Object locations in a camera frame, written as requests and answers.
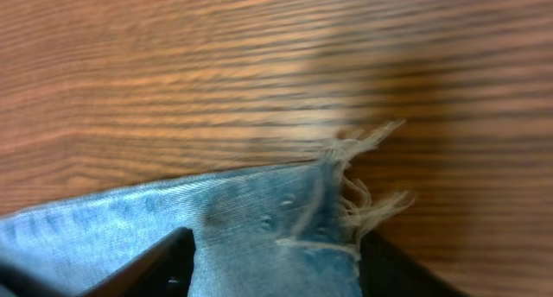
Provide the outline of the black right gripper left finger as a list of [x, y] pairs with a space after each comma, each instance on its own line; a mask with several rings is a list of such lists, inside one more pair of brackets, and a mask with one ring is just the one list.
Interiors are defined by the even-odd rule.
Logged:
[[[194, 252], [193, 232], [179, 228], [79, 297], [187, 297]], [[1, 297], [68, 296], [28, 272], [1, 265]]]

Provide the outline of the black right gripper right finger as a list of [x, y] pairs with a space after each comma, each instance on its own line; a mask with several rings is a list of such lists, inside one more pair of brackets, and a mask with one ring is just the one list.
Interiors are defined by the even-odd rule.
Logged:
[[376, 231], [362, 238], [359, 284], [364, 297], [468, 297]]

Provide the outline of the light blue jeans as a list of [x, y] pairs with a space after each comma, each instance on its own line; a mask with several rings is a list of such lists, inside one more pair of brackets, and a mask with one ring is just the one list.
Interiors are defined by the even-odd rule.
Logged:
[[345, 170], [397, 128], [332, 139], [308, 162], [114, 188], [1, 220], [1, 264], [65, 296], [87, 294], [162, 240], [194, 239], [192, 296], [359, 296], [360, 243], [402, 211]]

